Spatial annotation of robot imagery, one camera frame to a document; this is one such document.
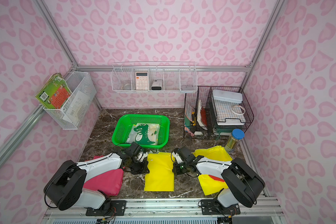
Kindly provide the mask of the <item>blue lid pencil jar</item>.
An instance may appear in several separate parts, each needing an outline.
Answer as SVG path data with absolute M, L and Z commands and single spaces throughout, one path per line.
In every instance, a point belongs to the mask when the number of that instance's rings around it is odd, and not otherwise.
M 231 135 L 225 145 L 226 152 L 231 152 L 236 148 L 236 145 L 239 143 L 240 140 L 242 140 L 245 137 L 244 131 L 241 129 L 234 129 L 231 132 Z

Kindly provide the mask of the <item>white plastic box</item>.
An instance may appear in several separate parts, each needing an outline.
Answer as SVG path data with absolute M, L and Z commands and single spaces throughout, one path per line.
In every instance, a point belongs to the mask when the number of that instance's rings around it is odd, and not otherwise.
M 212 95 L 215 100 L 224 101 L 224 102 L 241 104 L 243 101 L 243 95 L 239 92 L 223 91 L 223 90 L 214 89 L 212 91 Z

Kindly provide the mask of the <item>plain yellow raincoat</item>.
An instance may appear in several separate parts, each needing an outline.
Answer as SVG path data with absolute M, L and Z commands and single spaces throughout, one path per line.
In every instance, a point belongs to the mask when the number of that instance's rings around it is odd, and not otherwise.
M 147 157 L 149 173 L 145 175 L 144 191 L 173 192 L 174 173 L 170 153 L 159 152 Z

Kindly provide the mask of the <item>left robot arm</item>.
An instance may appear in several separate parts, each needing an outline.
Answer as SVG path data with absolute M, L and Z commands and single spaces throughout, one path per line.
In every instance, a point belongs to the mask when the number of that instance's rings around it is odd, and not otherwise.
M 148 174 L 148 153 L 132 143 L 130 147 L 110 153 L 98 159 L 74 162 L 65 161 L 44 187 L 44 200 L 49 198 L 50 208 L 65 211 L 71 207 L 108 210 L 110 199 L 101 190 L 85 189 L 90 179 L 111 170 L 128 169 L 134 175 Z

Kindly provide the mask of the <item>small grey device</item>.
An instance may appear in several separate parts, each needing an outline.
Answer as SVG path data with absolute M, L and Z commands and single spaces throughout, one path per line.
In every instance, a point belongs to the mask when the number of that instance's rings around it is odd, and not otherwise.
M 151 85 L 151 90 L 153 91 L 162 91 L 164 86 L 163 80 L 154 80 L 152 85 Z

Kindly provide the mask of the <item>white dinosaur print raincoat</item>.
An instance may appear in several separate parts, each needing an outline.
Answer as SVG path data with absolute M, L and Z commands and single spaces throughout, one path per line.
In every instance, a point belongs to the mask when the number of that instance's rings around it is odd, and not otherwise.
M 132 126 L 126 143 L 137 143 L 139 145 L 157 145 L 159 124 L 137 123 Z

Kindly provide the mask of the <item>white calculator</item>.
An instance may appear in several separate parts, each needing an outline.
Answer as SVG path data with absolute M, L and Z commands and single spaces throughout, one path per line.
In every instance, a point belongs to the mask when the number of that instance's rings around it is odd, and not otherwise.
M 147 72 L 136 72 L 135 88 L 136 90 L 143 90 L 143 91 L 149 89 L 149 78 Z

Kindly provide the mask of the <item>green and red booklet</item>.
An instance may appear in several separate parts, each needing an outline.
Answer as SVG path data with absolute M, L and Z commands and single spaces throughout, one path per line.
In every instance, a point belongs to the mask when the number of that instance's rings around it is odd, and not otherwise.
M 47 109 L 61 109 L 72 92 L 60 73 L 52 75 L 35 98 Z

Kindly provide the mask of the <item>green plastic basket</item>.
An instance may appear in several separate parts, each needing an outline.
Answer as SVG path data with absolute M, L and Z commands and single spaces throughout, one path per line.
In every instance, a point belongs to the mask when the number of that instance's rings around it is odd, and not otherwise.
M 161 149 L 169 140 L 170 120 L 163 115 L 148 115 L 148 114 L 127 114 L 122 116 L 115 128 L 112 136 L 112 142 L 117 146 L 128 147 L 131 143 L 126 143 L 128 135 L 133 125 L 137 123 L 159 124 L 160 130 L 158 134 L 157 145 L 140 145 L 143 148 Z

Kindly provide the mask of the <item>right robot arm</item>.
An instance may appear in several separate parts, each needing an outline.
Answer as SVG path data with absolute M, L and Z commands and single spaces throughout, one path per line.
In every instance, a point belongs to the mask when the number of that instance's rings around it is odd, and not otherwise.
M 210 175 L 224 180 L 228 188 L 222 189 L 215 199 L 223 208 L 238 203 L 251 208 L 266 186 L 262 178 L 240 158 L 212 160 L 202 155 L 194 156 L 189 149 L 182 147 L 174 149 L 171 160 L 175 175 Z

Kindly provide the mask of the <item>pink raincoat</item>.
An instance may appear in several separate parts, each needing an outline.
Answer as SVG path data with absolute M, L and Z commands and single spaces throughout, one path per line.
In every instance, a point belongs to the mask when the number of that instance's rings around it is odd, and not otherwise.
M 124 174 L 121 164 L 122 159 L 116 153 L 90 161 L 79 162 L 80 168 L 86 171 L 84 188 L 102 191 L 108 196 L 118 195 Z

